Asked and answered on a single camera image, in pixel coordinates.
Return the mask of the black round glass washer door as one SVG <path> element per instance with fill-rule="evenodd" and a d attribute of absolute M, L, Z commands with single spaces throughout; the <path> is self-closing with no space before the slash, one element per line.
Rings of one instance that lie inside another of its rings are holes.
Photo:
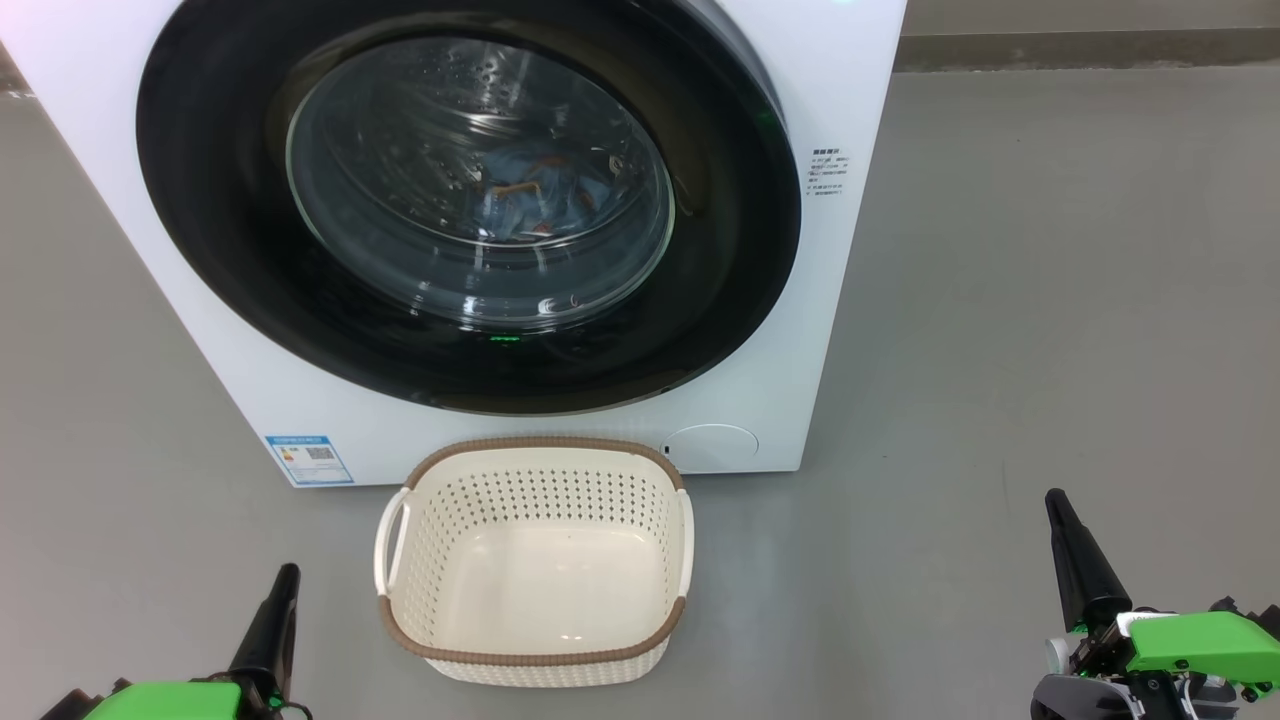
<path fill-rule="evenodd" d="M 568 325 L 470 328 L 410 311 L 319 243 L 287 174 L 294 110 L 340 63 L 435 36 L 539 53 L 643 123 L 673 183 L 675 232 L 626 299 Z M 689 0 L 182 0 L 136 119 L 146 190 L 200 279 L 294 356 L 422 406 L 552 416 L 663 395 L 762 325 L 800 245 L 778 102 Z"/>

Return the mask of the cream perforated laundry basket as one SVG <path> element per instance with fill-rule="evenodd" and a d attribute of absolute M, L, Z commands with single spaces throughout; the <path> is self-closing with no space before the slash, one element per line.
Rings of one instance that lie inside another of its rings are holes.
<path fill-rule="evenodd" d="M 644 445 L 479 439 L 425 457 L 387 503 L 378 610 L 403 650 L 458 682 L 635 682 L 663 657 L 692 579 L 677 468 Z"/>

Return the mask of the perforated steel washer drum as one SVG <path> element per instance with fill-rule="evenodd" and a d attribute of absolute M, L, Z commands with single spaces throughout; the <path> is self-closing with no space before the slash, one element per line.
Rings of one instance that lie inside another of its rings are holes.
<path fill-rule="evenodd" d="M 522 174 L 572 154 L 607 187 L 588 232 L 516 242 L 474 234 L 485 168 Z M 285 164 L 319 243 L 410 311 L 531 331 L 603 313 L 655 270 L 675 188 L 643 123 L 588 77 L 477 38 L 384 44 L 329 70 L 292 118 Z"/>

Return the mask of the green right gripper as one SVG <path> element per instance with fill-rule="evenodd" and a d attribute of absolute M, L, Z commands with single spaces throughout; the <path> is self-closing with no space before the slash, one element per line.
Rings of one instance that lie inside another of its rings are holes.
<path fill-rule="evenodd" d="M 1239 612 L 1133 610 L 1065 491 L 1044 495 L 1062 621 L 1075 647 L 1047 641 L 1044 720 L 1236 720 L 1280 696 L 1280 606 Z"/>

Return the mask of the round white filter cover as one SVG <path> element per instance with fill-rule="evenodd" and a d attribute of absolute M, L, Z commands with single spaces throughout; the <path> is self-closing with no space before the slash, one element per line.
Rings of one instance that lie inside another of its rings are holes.
<path fill-rule="evenodd" d="M 740 473 L 753 465 L 759 439 L 741 427 L 700 424 L 669 434 L 659 450 L 686 475 Z"/>

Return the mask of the white front-load washing machine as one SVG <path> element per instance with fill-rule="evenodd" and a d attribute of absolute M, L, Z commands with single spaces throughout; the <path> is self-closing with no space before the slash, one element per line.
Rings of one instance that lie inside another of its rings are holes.
<path fill-rule="evenodd" d="M 366 389 L 275 345 L 200 279 L 150 199 L 137 141 L 145 64 L 182 0 L 0 0 L 0 45 L 269 454 L 265 436 L 326 436 L 352 486 L 389 486 L 465 441 L 577 436 L 662 454 L 676 430 L 728 424 L 759 439 L 740 473 L 792 471 L 909 0 L 689 1 L 764 73 L 778 102 L 803 192 L 797 256 L 762 325 L 710 370 L 634 404 L 552 416 L 457 413 Z"/>

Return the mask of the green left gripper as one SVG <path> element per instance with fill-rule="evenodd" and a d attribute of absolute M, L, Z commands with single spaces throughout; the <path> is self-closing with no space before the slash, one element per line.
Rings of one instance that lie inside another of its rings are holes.
<path fill-rule="evenodd" d="M 110 694 L 73 689 L 40 720 L 314 720 L 289 701 L 301 571 L 280 566 L 239 643 L 229 675 L 188 682 L 116 680 Z"/>

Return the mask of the blue cartoon print garment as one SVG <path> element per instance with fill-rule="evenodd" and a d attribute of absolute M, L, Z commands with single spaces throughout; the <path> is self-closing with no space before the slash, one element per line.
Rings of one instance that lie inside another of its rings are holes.
<path fill-rule="evenodd" d="M 598 214 L 608 191 L 577 156 L 539 155 L 524 170 L 522 179 L 532 184 L 534 234 L 580 234 L 599 224 Z"/>
<path fill-rule="evenodd" d="M 470 205 L 474 234 L 486 242 L 516 242 L 550 233 L 549 182 L 485 168 Z"/>

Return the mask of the blue energy label sticker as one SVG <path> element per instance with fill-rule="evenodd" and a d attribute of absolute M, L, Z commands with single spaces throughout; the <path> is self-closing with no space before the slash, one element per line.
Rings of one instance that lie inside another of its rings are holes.
<path fill-rule="evenodd" d="M 353 477 L 326 436 L 265 436 L 265 445 L 294 487 L 352 486 Z"/>

